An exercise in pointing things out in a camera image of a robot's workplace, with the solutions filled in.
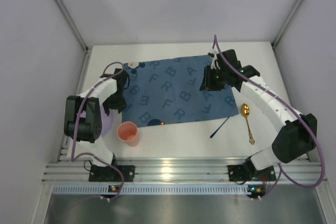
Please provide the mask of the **blue letter-print placemat cloth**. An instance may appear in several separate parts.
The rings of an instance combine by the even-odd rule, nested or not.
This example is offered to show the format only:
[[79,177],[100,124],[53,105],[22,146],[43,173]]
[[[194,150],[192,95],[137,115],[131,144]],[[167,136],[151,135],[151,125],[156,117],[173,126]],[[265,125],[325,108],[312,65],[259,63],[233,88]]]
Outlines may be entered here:
[[124,64],[130,80],[123,97],[127,104],[124,122],[137,127],[199,122],[238,114],[230,87],[200,91],[209,56],[129,62]]

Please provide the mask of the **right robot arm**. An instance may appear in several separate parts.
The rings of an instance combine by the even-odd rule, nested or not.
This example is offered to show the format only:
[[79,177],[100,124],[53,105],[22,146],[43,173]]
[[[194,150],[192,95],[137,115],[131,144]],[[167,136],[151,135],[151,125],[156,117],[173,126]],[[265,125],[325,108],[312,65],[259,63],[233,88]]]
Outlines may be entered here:
[[279,163],[290,163],[315,149],[317,119],[304,115],[279,98],[251,65],[242,66],[233,49],[221,53],[211,50],[212,62],[204,68],[200,91],[220,91],[227,86],[249,98],[268,118],[277,132],[272,144],[245,159],[246,178]]

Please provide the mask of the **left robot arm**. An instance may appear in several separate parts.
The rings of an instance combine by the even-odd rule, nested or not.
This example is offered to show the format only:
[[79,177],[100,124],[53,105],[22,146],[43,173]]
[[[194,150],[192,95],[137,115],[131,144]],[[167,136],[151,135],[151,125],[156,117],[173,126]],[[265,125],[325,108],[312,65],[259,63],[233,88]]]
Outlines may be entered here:
[[129,85],[129,75],[122,68],[113,74],[104,72],[97,83],[79,95],[66,99],[64,133],[72,138],[71,160],[90,159],[90,182],[132,182],[135,167],[118,165],[102,137],[109,127],[103,118],[110,118],[113,111],[121,113],[127,107],[123,97]]

